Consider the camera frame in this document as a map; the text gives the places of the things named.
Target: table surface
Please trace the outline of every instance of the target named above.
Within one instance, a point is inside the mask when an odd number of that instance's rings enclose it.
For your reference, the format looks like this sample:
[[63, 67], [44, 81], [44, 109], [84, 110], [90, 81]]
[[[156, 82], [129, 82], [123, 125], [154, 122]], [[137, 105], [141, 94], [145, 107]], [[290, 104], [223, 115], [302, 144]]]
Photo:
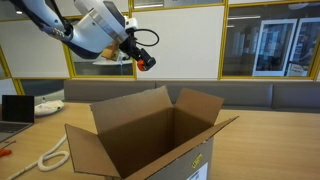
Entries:
[[[211, 179], [320, 179], [320, 114], [223, 109], [217, 123], [234, 116], [240, 117], [215, 135]], [[11, 155], [0, 158], [0, 179], [51, 149], [65, 134], [65, 123], [96, 133], [89, 104], [65, 103], [60, 112], [36, 118], [33, 127], [9, 139], [17, 142], [8, 147]], [[59, 150], [69, 151], [68, 143]], [[104, 178], [74, 173], [69, 159], [56, 170], [35, 167], [19, 179]]]

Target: box flap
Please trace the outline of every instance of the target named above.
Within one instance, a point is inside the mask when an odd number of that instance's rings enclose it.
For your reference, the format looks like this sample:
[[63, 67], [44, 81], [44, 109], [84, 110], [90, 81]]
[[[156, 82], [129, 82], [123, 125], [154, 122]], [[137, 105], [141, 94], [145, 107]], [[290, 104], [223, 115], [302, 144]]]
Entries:
[[147, 179], [148, 177], [152, 176], [157, 171], [161, 170], [163, 167], [169, 165], [182, 155], [186, 154], [191, 149], [195, 148], [202, 143], [206, 143], [206, 140], [213, 137], [217, 134], [221, 129], [225, 126], [230, 124], [232, 121], [236, 120], [238, 117], [231, 118], [227, 121], [221, 122], [215, 126], [212, 126], [208, 130], [204, 131], [203, 133], [199, 134], [198, 136], [194, 137], [193, 139], [187, 141], [186, 143], [182, 144], [181, 146], [173, 149], [166, 155], [160, 157], [156, 161], [150, 163], [149, 165], [145, 166], [143, 169], [137, 171], [136, 173], [132, 174], [126, 180], [136, 180], [136, 179]]
[[183, 88], [175, 108], [214, 125], [224, 99]]
[[172, 108], [172, 104], [166, 87], [91, 105], [98, 134], [168, 108]]
[[75, 172], [120, 177], [96, 134], [68, 124], [65, 129]]

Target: open cardboard box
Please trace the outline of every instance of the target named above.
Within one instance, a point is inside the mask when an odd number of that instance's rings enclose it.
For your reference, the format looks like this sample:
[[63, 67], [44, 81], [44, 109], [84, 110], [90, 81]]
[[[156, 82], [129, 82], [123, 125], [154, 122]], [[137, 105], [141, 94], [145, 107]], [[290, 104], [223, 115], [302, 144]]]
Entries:
[[91, 105], [98, 134], [66, 125], [75, 172], [106, 179], [210, 179], [223, 99], [183, 89], [173, 106], [161, 87]]

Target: black cable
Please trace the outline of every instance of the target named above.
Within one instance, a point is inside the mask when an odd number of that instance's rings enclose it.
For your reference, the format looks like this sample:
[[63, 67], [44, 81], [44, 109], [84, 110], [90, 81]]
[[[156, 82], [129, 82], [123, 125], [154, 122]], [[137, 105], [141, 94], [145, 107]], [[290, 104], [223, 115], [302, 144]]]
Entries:
[[159, 41], [160, 41], [159, 35], [156, 32], [152, 31], [151, 29], [135, 29], [135, 30], [133, 30], [133, 32], [138, 32], [138, 31], [151, 32], [152, 34], [154, 34], [157, 37], [157, 41], [155, 43], [153, 43], [153, 44], [142, 44], [142, 43], [136, 42], [137, 44], [139, 44], [141, 46], [151, 47], [151, 46], [155, 46], [156, 44], [159, 43]]

